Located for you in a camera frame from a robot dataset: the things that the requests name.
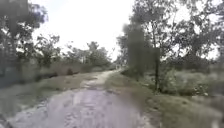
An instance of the tree trunk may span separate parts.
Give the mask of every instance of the tree trunk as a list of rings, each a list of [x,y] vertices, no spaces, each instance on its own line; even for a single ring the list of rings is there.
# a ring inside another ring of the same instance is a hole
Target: tree trunk
[[[159,65],[160,65],[160,49],[157,49],[156,47],[156,37],[155,37],[155,25],[152,22],[152,34],[153,34],[153,45],[154,45],[154,57],[155,57],[155,90],[159,91],[160,87],[159,87]]]
[[[155,51],[155,87],[156,91],[160,91],[161,87],[159,85],[159,68],[160,68],[160,55],[159,49]]]

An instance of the wet ground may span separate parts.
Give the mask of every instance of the wet ground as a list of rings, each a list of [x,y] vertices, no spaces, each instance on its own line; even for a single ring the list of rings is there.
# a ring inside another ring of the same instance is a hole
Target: wet ground
[[[95,86],[103,86],[111,73],[84,81],[82,88],[55,95],[9,122],[15,128],[153,128],[130,100]]]

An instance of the dry grass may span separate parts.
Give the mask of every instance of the dry grass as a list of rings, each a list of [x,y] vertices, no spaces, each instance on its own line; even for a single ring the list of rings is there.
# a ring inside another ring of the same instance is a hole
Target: dry grass
[[[90,79],[94,75],[95,73],[61,76],[1,89],[0,113],[6,117],[13,116],[15,113],[32,107],[52,95],[79,88],[83,80]]]
[[[151,114],[152,121],[157,127],[211,128],[211,123],[221,118],[217,111],[209,107],[183,97],[155,94],[119,73],[112,75],[105,85],[108,90],[115,93],[130,94],[145,112]]]

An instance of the sky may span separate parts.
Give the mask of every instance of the sky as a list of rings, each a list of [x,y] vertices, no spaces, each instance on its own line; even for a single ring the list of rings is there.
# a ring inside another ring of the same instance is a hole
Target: sky
[[[86,49],[87,43],[97,41],[113,59],[118,55],[116,38],[129,23],[134,0],[32,0],[45,6],[49,20],[34,36],[60,35],[60,46],[70,41],[73,46]]]

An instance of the bush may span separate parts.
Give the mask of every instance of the bush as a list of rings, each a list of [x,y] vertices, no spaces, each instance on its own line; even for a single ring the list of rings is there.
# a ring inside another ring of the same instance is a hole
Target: bush
[[[214,79],[202,73],[169,71],[161,79],[162,92],[179,95],[207,95]]]
[[[67,70],[67,75],[73,75],[73,71],[70,68]]]

